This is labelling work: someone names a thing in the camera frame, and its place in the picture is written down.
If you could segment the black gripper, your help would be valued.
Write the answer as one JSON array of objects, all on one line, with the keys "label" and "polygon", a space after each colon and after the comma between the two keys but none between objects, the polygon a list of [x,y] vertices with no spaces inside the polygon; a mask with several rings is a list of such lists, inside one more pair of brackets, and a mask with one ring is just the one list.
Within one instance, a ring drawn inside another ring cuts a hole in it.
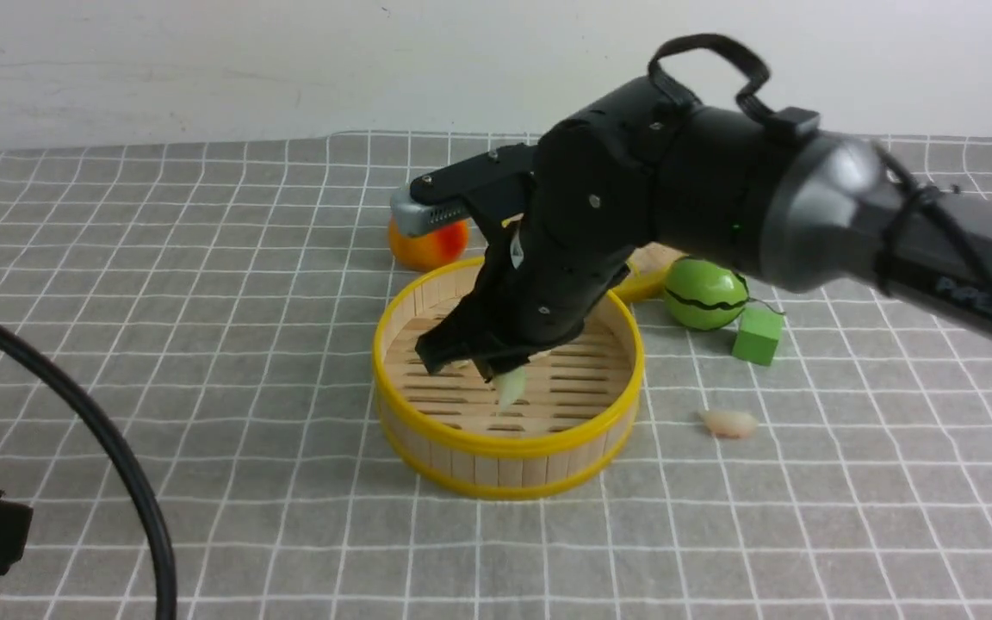
[{"label": "black gripper", "polygon": [[688,133],[702,111],[691,91],[639,77],[555,123],[536,144],[523,219],[486,252],[471,297],[418,337],[425,372],[466,361],[491,383],[578,335],[631,252],[689,250]]}]

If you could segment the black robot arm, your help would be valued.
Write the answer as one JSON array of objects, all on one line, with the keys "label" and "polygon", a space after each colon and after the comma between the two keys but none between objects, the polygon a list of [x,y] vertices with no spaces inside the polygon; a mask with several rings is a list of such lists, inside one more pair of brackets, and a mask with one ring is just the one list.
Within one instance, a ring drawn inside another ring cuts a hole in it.
[{"label": "black robot arm", "polygon": [[[0,325],[51,357],[130,444],[176,557],[177,619],[992,619],[992,140],[825,133],[709,106],[650,114],[642,77],[520,138],[335,134],[0,152]],[[573,451],[425,419],[492,406],[450,342],[479,302],[388,248],[390,214],[531,207],[541,259],[611,269],[660,239],[740,271],[784,321],[634,322],[529,368]],[[511,201],[509,208],[499,200]]]}]

